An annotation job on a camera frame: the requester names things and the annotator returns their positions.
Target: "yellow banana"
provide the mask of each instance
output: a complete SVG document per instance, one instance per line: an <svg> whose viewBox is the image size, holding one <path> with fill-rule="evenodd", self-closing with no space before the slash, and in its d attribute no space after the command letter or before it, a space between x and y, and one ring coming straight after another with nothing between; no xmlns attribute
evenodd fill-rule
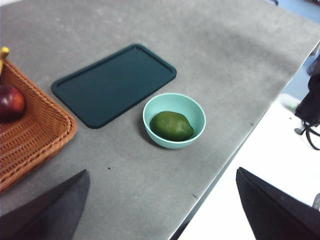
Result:
<svg viewBox="0 0 320 240"><path fill-rule="evenodd" d="M10 52L10 49L6 46L3 46L1 48L1 53L0 53L0 74L2 72L2 68L4 67L4 61L5 61L5 58L8 56Z"/></svg>

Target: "light blue bowl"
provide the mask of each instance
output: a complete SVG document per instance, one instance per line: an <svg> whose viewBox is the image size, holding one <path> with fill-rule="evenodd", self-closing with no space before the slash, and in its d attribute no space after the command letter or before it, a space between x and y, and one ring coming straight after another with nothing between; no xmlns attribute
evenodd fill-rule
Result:
<svg viewBox="0 0 320 240"><path fill-rule="evenodd" d="M194 130L191 138L185 141L170 141L153 133L150 129L150 121L155 115L163 111L184 115ZM167 149L180 149L192 144L206 127L206 116L201 106L190 97L179 93L164 93L151 98L144 106L142 118L150 138Z"/></svg>

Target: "green lime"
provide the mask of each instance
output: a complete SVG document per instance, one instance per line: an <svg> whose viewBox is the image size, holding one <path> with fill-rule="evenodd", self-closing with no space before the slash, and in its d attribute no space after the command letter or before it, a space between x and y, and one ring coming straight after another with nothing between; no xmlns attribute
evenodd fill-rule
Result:
<svg viewBox="0 0 320 240"><path fill-rule="evenodd" d="M155 115L150 128L159 137L175 142L185 141L194 134L188 119L173 111L162 111Z"/></svg>

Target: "red apple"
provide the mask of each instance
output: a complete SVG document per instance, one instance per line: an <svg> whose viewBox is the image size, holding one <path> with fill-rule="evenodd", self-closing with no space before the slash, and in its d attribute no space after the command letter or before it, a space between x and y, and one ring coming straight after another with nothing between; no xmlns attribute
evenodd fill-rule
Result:
<svg viewBox="0 0 320 240"><path fill-rule="evenodd" d="M0 123L18 120L26 110L25 97L13 85L0 85Z"/></svg>

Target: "wicker basket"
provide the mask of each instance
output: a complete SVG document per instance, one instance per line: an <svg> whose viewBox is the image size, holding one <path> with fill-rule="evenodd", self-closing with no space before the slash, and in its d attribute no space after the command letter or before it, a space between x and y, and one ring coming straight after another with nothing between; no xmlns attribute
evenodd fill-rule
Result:
<svg viewBox="0 0 320 240"><path fill-rule="evenodd" d="M0 124L0 192L3 192L58 154L76 134L77 124L8 60L4 63L0 83L18 87L26 99L26 113L21 119Z"/></svg>

